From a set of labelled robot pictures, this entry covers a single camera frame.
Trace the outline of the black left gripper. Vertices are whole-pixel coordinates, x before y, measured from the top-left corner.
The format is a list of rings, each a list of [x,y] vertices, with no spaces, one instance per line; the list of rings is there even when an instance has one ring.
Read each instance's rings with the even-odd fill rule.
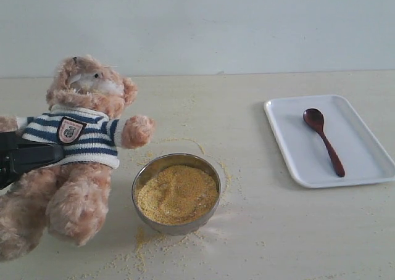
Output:
[[[16,182],[24,173],[55,164],[64,158],[62,146],[44,144],[20,147],[16,132],[1,133],[1,189]]]

